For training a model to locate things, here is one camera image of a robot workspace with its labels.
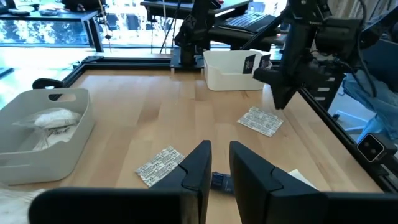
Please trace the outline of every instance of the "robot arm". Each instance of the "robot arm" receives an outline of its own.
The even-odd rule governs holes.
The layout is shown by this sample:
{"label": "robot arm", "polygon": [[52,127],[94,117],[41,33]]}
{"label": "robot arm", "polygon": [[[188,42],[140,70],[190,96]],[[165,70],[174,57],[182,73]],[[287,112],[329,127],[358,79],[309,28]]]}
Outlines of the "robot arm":
{"label": "robot arm", "polygon": [[[289,0],[289,3],[282,14],[291,28],[279,70],[258,68],[253,75],[256,80],[270,84],[276,109],[284,109],[301,88],[317,88],[317,84],[332,73],[352,72],[359,64],[358,36],[362,40],[361,48],[370,47],[397,21],[395,18],[398,16],[396,7],[362,30],[361,19],[330,17],[326,0]],[[271,27],[260,31],[243,49],[250,49],[269,29]],[[314,40],[318,52],[333,55],[335,59],[317,61],[310,52]]]}

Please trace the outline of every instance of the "gray plastic bin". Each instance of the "gray plastic bin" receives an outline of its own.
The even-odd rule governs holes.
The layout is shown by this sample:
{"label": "gray plastic bin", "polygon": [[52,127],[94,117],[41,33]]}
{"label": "gray plastic bin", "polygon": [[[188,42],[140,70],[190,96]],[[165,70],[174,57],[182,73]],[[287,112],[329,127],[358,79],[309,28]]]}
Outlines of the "gray plastic bin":
{"label": "gray plastic bin", "polygon": [[[58,101],[49,95],[65,94]],[[73,101],[63,101],[74,95]],[[28,115],[48,108],[66,108],[82,114],[68,142],[60,141],[42,151],[32,151],[39,141],[33,129],[12,125]],[[60,180],[76,166],[94,126],[88,90],[66,88],[31,90],[18,95],[0,110],[0,182],[27,184]]]}

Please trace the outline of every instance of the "keyboard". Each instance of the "keyboard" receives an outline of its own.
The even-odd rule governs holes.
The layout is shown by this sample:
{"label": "keyboard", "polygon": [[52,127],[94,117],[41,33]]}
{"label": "keyboard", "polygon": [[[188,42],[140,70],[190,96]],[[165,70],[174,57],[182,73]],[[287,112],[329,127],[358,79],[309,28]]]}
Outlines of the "keyboard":
{"label": "keyboard", "polygon": [[261,28],[268,26],[275,18],[275,16],[260,12],[247,12],[242,16],[225,20],[222,24],[219,24],[218,27],[255,34]]}

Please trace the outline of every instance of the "metal bracket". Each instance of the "metal bracket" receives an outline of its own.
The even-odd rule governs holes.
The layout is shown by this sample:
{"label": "metal bracket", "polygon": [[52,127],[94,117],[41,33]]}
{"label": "metal bracket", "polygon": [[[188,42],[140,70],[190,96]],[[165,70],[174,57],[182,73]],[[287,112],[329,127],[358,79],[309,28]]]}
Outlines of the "metal bracket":
{"label": "metal bracket", "polygon": [[96,62],[97,60],[104,59],[103,56],[88,56],[81,61],[81,64]]}

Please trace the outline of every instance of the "black label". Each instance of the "black label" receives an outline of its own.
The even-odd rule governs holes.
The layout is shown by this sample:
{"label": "black label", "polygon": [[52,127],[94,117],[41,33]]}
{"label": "black label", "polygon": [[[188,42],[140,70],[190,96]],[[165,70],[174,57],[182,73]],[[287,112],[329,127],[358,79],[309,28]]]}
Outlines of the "black label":
{"label": "black label", "polygon": [[243,74],[250,74],[253,71],[254,59],[256,59],[256,55],[246,57],[243,64]]}
{"label": "black label", "polygon": [[271,55],[264,55],[261,57],[260,59],[260,65],[259,68],[267,68],[268,64],[269,64],[269,59],[270,59]]}

